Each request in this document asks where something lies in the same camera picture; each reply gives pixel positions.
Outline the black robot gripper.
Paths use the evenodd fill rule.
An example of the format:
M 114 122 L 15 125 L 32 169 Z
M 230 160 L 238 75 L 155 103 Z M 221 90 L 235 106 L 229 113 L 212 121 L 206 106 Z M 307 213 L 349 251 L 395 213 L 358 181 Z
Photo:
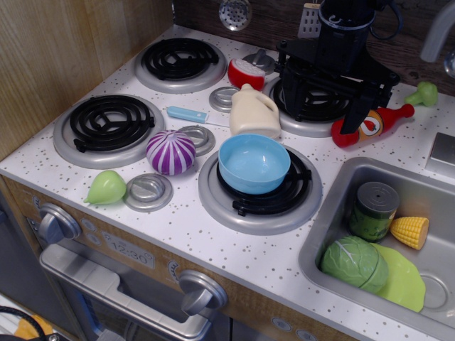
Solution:
M 317 40 L 282 40 L 278 72 L 286 111 L 304 119 L 302 109 L 313 87 L 348 98 L 342 134 L 357 131 L 371 109 L 386 107 L 400 76 L 376 61 L 366 48 L 369 30 L 322 28 Z

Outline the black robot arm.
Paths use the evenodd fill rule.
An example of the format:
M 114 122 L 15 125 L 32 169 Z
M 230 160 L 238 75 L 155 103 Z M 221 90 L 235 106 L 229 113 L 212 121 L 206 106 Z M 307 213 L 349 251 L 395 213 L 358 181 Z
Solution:
M 402 16 L 393 1 L 323 1 L 318 10 L 321 30 L 317 40 L 282 40 L 275 70 L 282 80 L 284 106 L 298 119 L 310 90 L 333 91 L 348 105 L 341 127 L 353 133 L 372 109 L 386 107 L 400 76 L 376 61 L 366 48 L 373 33 L 376 11 L 389 6 Z

